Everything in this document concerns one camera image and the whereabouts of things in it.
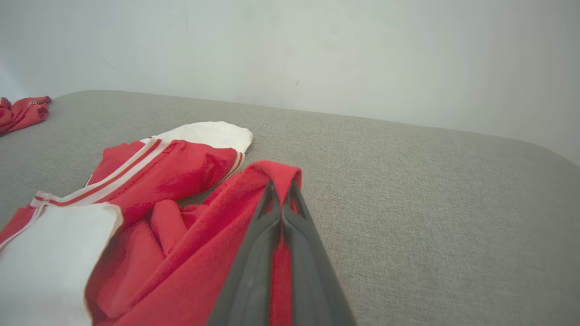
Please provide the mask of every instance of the gray couch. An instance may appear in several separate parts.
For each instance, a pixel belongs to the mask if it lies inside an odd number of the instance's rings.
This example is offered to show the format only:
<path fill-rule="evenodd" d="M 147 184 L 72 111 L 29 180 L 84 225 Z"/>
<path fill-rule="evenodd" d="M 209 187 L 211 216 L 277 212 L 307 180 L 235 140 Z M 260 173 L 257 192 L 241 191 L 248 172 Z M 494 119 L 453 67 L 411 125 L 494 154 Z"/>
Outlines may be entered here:
<path fill-rule="evenodd" d="M 302 193 L 366 325 L 580 325 L 580 168 L 533 144 L 245 104 L 87 91 L 0 137 L 0 227 L 37 190 L 84 185 L 104 148 L 179 125 L 250 129 L 245 164 Z"/>

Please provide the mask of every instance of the white trim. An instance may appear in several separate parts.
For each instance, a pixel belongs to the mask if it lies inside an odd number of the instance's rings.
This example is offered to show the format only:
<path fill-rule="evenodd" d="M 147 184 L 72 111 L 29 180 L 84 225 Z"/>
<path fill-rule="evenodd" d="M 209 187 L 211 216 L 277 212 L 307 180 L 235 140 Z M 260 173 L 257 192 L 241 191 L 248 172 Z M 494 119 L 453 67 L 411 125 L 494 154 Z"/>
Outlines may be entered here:
<path fill-rule="evenodd" d="M 149 140 L 151 140 L 151 138 L 153 138 L 153 137 L 142 139 L 142 140 L 140 140 L 140 142 L 142 142 L 143 144 L 147 144 L 147 142 L 149 142 Z"/>
<path fill-rule="evenodd" d="M 8 239 L 6 239 L 4 242 L 2 242 L 0 244 L 0 250 L 2 250 L 2 248 L 10 242 L 10 240 L 16 238 L 19 234 L 21 234 L 22 232 L 26 231 L 27 228 L 29 228 L 34 222 L 36 222 L 36 220 L 40 217 L 40 215 L 42 214 L 42 210 L 44 209 L 44 207 L 48 206 L 48 203 L 43 203 L 41 204 L 39 207 L 37 207 L 34 210 L 34 213 L 32 214 L 32 217 L 30 217 L 30 220 L 28 221 L 28 223 L 26 223 L 26 225 L 18 230 L 16 233 L 12 234 L 10 237 L 8 237 Z"/>
<path fill-rule="evenodd" d="M 110 174 L 108 177 L 106 177 L 105 179 L 91 184 L 85 188 L 82 188 L 80 190 L 75 191 L 74 193 L 67 195 L 65 197 L 57 197 L 55 195 L 52 194 L 48 194 L 48 193 L 44 193 L 43 191 L 39 191 L 37 192 L 37 196 L 44 198 L 44 201 L 48 201 L 48 200 L 54 200 L 57 202 L 67 202 L 70 200 L 73 200 L 81 195 L 86 194 L 87 192 L 95 189 L 96 187 L 101 186 L 102 184 L 108 182 L 109 180 L 111 180 L 112 178 L 118 176 L 119 174 L 121 174 L 121 172 L 127 168 L 128 166 L 130 166 L 131 164 L 133 164 L 135 161 L 137 161 L 147 150 L 149 150 L 157 141 L 157 139 L 152 138 L 150 139 L 150 141 L 143 146 L 139 151 L 137 151 L 137 153 L 135 153 L 133 156 L 131 156 L 130 159 L 127 160 L 127 162 L 125 162 L 124 164 L 122 164 L 117 170 L 115 170 L 115 172 L 113 172 L 112 174 Z M 119 179 L 111 182 L 110 184 L 108 184 L 106 187 L 102 188 L 101 190 L 95 192 L 94 194 L 91 194 L 81 200 L 78 200 L 76 202 L 71 203 L 71 205 L 88 205 L 88 204 L 93 204 L 94 202 L 98 201 L 99 199 L 104 198 L 105 196 L 109 195 L 110 193 L 112 193 L 113 191 L 115 191 L 115 189 L 121 187 L 125 182 L 127 182 L 130 178 L 132 178 L 133 176 L 135 176 L 135 174 L 137 174 L 141 169 L 143 169 L 147 164 L 149 164 L 157 155 L 161 154 L 168 146 L 169 146 L 170 142 L 166 141 L 166 140 L 162 140 L 159 145 L 151 152 L 149 153 L 146 157 L 144 157 L 140 162 L 138 162 L 137 164 L 135 164 L 135 166 L 133 166 L 130 170 L 128 170 L 127 172 L 125 172 Z M 40 205 L 42 202 L 44 201 L 40 201 L 38 199 L 33 199 L 32 203 L 30 204 L 32 207 L 37 207 L 38 205 Z"/>
<path fill-rule="evenodd" d="M 237 170 L 239 170 L 242 167 L 242 164 L 244 163 L 245 155 L 243 155 L 243 153 L 240 153 L 239 151 L 236 151 L 236 153 L 237 153 L 237 155 L 235 157 L 234 165 L 231 166 L 230 170 L 223 176 L 223 179 L 220 180 L 220 182 L 218 182 L 218 184 L 229 179 L 231 176 L 233 176 L 235 174 L 235 172 Z"/>
<path fill-rule="evenodd" d="M 90 180 L 93 178 L 93 175 L 90 175 L 89 180 L 86 181 L 85 187 L 89 185 Z"/>

